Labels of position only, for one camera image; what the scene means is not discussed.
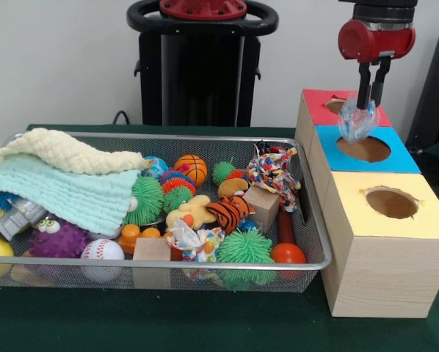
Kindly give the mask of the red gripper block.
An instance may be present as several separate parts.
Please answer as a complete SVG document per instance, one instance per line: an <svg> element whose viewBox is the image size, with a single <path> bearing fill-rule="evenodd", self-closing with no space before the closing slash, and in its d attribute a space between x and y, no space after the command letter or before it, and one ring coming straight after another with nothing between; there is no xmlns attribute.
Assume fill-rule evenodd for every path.
<svg viewBox="0 0 439 352"><path fill-rule="evenodd" d="M415 40L416 31L413 28L383 30L378 23L358 20L350 20L342 26L338 33L338 49L343 58L356 59L360 63L358 70L360 84L356 105L358 109L367 109L370 93L375 106L380 106L391 59L399 59L407 55L413 48ZM378 59L380 66L371 88L369 63Z"/></svg>

